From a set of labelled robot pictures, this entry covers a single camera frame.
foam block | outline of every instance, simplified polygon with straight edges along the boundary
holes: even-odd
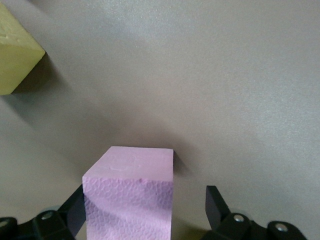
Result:
[[[45,51],[0,2],[0,95],[11,94]]]
[[[113,146],[82,184],[88,240],[170,240],[172,149]]]

pink foam block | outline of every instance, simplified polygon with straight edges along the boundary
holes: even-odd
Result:
[[[113,146],[82,184],[88,240],[170,240],[172,149]]]

yellow foam block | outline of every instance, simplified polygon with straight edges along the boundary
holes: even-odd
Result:
[[[0,2],[0,95],[11,94],[45,53]]]

screw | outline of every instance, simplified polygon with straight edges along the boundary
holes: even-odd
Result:
[[[7,224],[8,224],[7,220],[0,221],[0,228],[4,227]]]
[[[52,215],[53,215],[53,212],[52,212],[52,211],[48,211],[47,213],[45,213],[45,214],[42,215],[41,219],[42,219],[42,220],[49,219],[49,218],[52,217]]]
[[[282,223],[277,223],[275,225],[276,229],[278,229],[280,232],[288,232],[288,228],[286,227],[286,225],[282,224]]]
[[[241,215],[239,215],[239,214],[234,215],[233,218],[234,218],[234,220],[236,220],[236,221],[239,222],[239,223],[242,223],[242,222],[245,221],[244,217],[241,216]]]

textured foam surface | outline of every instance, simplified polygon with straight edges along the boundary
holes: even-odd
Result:
[[[169,240],[173,150],[111,147],[82,178],[88,240]]]

